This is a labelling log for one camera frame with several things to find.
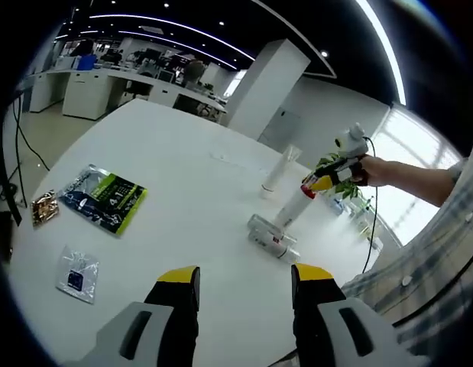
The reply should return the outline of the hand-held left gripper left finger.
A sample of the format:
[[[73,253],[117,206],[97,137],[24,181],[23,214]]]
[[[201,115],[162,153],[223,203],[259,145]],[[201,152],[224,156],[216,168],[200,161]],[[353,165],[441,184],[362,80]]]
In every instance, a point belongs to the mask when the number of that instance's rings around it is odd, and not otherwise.
[[[96,344],[65,366],[191,366],[199,335],[200,267],[161,275],[96,334]]]

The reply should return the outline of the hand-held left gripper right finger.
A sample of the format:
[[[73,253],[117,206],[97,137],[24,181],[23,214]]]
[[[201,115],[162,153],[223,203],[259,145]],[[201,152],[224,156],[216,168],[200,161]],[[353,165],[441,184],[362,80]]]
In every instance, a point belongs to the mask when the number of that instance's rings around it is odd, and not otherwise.
[[[326,270],[291,266],[293,334],[301,366],[428,366],[397,341],[395,329]]]

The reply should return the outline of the person's right hand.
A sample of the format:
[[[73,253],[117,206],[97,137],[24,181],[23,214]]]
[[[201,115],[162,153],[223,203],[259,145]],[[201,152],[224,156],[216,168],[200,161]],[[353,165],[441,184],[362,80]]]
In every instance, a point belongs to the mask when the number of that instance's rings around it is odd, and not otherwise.
[[[350,167],[352,182],[362,187],[376,187],[378,183],[377,175],[374,173],[375,164],[375,157],[368,154],[360,157],[358,162]]]

